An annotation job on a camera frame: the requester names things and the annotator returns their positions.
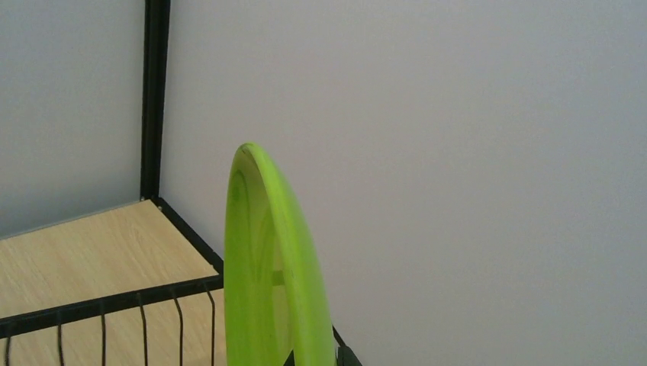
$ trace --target metal wire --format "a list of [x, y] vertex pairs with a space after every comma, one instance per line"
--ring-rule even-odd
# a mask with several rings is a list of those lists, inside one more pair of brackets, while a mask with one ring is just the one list
[[105, 305], [103, 301], [99, 303], [101, 311], [101, 366], [105, 366]]
[[11, 328], [13, 324], [9, 324], [7, 328], [7, 342], [5, 343], [5, 366], [9, 366], [9, 351], [11, 350]]
[[206, 283], [204, 284], [204, 290], [207, 291], [211, 302], [211, 366], [214, 366], [216, 364], [216, 303]]
[[60, 366], [65, 365], [65, 360], [63, 359], [63, 316], [59, 311], [57, 314], [58, 324], [56, 325], [56, 341], [59, 346], [59, 364]]
[[175, 301], [175, 307], [178, 308], [178, 315], [180, 315], [180, 366], [182, 366], [182, 339], [184, 338], [184, 319], [182, 318], [182, 309], [180, 308], [180, 302], [175, 295], [175, 291], [171, 287], [171, 295], [173, 296], [173, 301]]
[[148, 337], [146, 336], [146, 314], [143, 311], [143, 301], [141, 299], [141, 293], [137, 293], [137, 301], [140, 303], [140, 313], [142, 316], [142, 328], [143, 328], [143, 364], [148, 366]]

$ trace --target plastic disc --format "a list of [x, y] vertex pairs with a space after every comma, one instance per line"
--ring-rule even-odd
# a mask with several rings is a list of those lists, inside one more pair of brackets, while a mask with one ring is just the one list
[[227, 192], [224, 301], [229, 366], [334, 366], [330, 311], [297, 199], [258, 145], [233, 158]]

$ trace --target light wood shelf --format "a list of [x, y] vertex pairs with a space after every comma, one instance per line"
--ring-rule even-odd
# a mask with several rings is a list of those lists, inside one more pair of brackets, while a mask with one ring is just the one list
[[[0, 241], [0, 317], [215, 274], [157, 207], [144, 201]], [[226, 364], [223, 293], [212, 295], [216, 364]], [[211, 302], [207, 294], [179, 302], [184, 364], [210, 364]], [[144, 309], [149, 364], [178, 364], [179, 318], [174, 302]], [[143, 364], [140, 310], [108, 314], [106, 327], [108, 364]], [[63, 354], [66, 364], [100, 364], [100, 318], [64, 325]], [[13, 337], [11, 362], [58, 364], [56, 328]]]

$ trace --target black metal post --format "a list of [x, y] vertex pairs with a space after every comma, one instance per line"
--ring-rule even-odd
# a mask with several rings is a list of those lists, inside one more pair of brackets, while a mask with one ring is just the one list
[[146, 0], [140, 196], [159, 196], [170, 0]]

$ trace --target metal rack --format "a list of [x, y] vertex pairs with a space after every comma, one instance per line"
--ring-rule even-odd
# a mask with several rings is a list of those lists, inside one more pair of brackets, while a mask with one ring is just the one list
[[[105, 316], [123, 310], [139, 307], [142, 319], [143, 364], [148, 365], [148, 334], [146, 329], [146, 306], [173, 300], [179, 318], [179, 364], [182, 365], [183, 317], [178, 299], [191, 295], [204, 294], [211, 302], [211, 364], [215, 364], [215, 314], [216, 305], [212, 291], [223, 288], [223, 260], [214, 250], [159, 196], [159, 177], [162, 152], [162, 131], [164, 114], [164, 94], [166, 84], [166, 59], [168, 53], [170, 0], [146, 0], [146, 20], [144, 33], [143, 100], [142, 100], [142, 141], [141, 141], [141, 200], [151, 200], [194, 246], [219, 275], [197, 278], [190, 281], [164, 284], [136, 291], [99, 297], [78, 303], [71, 303], [50, 309], [38, 310], [0, 319], [0, 339], [5, 342], [4, 365], [11, 364], [11, 338], [56, 327], [56, 343], [59, 364], [65, 364], [62, 339], [65, 325], [83, 319], [101, 318], [101, 364], [106, 364]], [[361, 366], [352, 350], [342, 340], [336, 329], [333, 335], [339, 348], [337, 363], [344, 366]], [[294, 355], [290, 354], [285, 365], [294, 365]]]

